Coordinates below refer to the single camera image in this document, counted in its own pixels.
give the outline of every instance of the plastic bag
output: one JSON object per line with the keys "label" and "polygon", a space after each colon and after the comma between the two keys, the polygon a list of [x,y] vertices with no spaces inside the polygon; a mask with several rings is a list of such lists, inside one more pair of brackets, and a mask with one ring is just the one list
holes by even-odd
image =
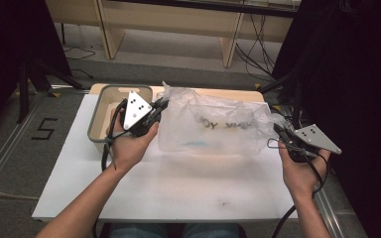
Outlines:
{"label": "plastic bag", "polygon": [[259,155],[268,139],[277,138],[267,103],[249,103],[199,95],[165,84],[159,127],[161,151],[208,155]]}

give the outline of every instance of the person's right hand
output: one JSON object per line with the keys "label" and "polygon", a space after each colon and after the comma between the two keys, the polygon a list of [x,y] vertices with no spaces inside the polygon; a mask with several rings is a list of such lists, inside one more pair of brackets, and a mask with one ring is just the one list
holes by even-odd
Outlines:
{"label": "person's right hand", "polygon": [[[113,118],[115,109],[111,111],[110,118]],[[123,132],[120,123],[121,110],[115,121],[113,132]],[[149,132],[141,137],[121,136],[114,140],[112,144],[113,160],[115,160],[118,170],[129,171],[137,165],[144,157],[145,151],[151,141],[156,137],[159,129],[159,123],[156,122],[150,128]]]}
{"label": "person's right hand", "polygon": [[[290,191],[294,201],[299,199],[312,199],[315,186],[318,184],[318,178],[307,163],[296,163],[289,155],[286,146],[279,143],[280,156],[283,162],[284,183]],[[319,154],[326,160],[329,159],[330,151],[320,150]],[[324,177],[326,173],[326,163],[320,157],[312,160],[319,174]]]}

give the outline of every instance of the cabinet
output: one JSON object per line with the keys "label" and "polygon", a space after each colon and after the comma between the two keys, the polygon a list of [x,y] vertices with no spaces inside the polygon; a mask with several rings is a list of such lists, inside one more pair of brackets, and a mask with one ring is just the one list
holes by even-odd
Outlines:
{"label": "cabinet", "polygon": [[[290,0],[276,2],[284,8],[296,7]],[[115,58],[126,29],[219,37],[225,67],[231,66],[236,40],[256,39],[249,14],[106,0],[46,0],[46,3],[54,22],[99,27],[109,59]],[[260,17],[253,16],[258,29]],[[282,43],[291,23],[291,18],[267,16],[264,40]]]}

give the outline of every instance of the person's lap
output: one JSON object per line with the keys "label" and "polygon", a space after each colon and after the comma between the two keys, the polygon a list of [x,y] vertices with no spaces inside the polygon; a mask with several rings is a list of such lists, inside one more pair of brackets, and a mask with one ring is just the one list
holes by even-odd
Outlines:
{"label": "person's lap", "polygon": [[[163,223],[114,223],[111,238],[167,238],[168,230]],[[238,225],[234,223],[189,223],[184,238],[238,238]]]}

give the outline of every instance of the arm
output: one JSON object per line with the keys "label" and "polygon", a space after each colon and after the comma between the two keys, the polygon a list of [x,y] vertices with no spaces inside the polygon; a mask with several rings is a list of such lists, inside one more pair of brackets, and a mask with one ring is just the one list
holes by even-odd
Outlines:
{"label": "arm", "polygon": [[[123,129],[117,120],[114,131],[121,130]],[[142,160],[157,131],[158,123],[155,123],[145,136],[117,138],[112,145],[117,170],[110,165],[37,237],[86,237],[117,184]]]}
{"label": "arm", "polygon": [[[329,158],[329,151],[320,150],[319,153],[326,160]],[[298,211],[304,237],[330,237],[312,198],[318,179],[311,167],[305,163],[295,163],[281,143],[280,156],[283,161],[284,183]],[[315,158],[312,162],[319,174],[323,176],[326,172],[324,161],[321,158]]]}

